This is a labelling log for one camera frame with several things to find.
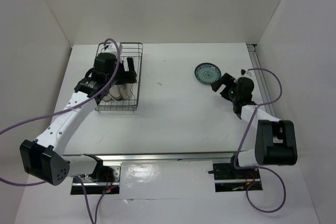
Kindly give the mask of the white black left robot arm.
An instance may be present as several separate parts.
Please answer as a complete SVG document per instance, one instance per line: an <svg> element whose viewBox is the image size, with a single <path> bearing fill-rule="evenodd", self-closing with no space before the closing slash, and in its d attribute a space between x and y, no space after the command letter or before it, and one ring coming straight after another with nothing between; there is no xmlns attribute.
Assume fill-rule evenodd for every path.
<svg viewBox="0 0 336 224"><path fill-rule="evenodd" d="M62 114L35 140L24 140L19 148L25 172L54 186L66 177L85 175L96 182L113 172L92 154L63 156L80 124L108 95L111 87L136 83L133 58L127 58L127 67L110 52L99 53L94 60L93 67L75 86Z"/></svg>

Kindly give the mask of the small blue patterned plate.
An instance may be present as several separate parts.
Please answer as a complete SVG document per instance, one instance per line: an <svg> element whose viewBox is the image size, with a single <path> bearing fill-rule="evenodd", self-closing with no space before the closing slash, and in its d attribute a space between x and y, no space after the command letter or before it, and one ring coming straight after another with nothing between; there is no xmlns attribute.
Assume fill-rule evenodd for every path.
<svg viewBox="0 0 336 224"><path fill-rule="evenodd" d="M202 84L210 85L218 81L222 73L218 66L212 63L201 63L194 70L195 78Z"/></svg>

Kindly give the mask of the clear round plate stand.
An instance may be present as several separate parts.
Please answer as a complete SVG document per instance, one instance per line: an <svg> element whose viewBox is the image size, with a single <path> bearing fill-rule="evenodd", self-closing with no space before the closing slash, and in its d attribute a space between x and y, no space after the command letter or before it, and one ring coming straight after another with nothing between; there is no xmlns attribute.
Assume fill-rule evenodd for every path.
<svg viewBox="0 0 336 224"><path fill-rule="evenodd" d="M123 100L132 100L134 96L132 83L125 83L123 85L119 85L118 90L119 95Z"/></svg>

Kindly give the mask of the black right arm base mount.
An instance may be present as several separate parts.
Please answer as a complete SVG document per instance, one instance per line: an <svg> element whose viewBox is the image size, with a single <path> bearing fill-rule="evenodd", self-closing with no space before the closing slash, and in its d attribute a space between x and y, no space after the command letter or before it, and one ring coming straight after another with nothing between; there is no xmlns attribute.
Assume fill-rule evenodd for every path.
<svg viewBox="0 0 336 224"><path fill-rule="evenodd" d="M229 163L213 163L213 168L208 171L213 175L215 191L236 192L250 190L263 190L260 173L257 170L238 170Z"/></svg>

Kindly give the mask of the white plate orange sunburst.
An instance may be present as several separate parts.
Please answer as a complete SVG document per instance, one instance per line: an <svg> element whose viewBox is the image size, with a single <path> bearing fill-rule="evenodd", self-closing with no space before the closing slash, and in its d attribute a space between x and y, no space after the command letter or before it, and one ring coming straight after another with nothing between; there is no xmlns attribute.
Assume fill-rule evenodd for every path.
<svg viewBox="0 0 336 224"><path fill-rule="evenodd" d="M110 102L113 100L113 97L110 92L107 92L106 95L102 98L102 101L104 102Z"/></svg>

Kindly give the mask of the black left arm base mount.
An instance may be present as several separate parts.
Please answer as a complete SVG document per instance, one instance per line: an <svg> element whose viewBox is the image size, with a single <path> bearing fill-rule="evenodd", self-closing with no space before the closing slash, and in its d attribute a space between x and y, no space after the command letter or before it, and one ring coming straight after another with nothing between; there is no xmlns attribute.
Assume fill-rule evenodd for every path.
<svg viewBox="0 0 336 224"><path fill-rule="evenodd" d="M117 195L120 193L121 163L110 163L99 178L89 175L79 175L87 195Z"/></svg>

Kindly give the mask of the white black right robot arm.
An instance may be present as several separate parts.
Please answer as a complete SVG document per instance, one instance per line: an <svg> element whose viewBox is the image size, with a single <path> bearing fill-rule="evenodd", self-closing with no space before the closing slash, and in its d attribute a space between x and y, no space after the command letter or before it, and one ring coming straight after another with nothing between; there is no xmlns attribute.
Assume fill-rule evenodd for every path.
<svg viewBox="0 0 336 224"><path fill-rule="evenodd" d="M248 77L238 79L225 73L211 84L214 92L224 86L220 95L233 104L233 112L256 130L255 147L238 151L230 159L228 172L240 178L254 168L269 165L293 166L297 163L295 127L290 120L281 120L261 110L253 101L254 82Z"/></svg>

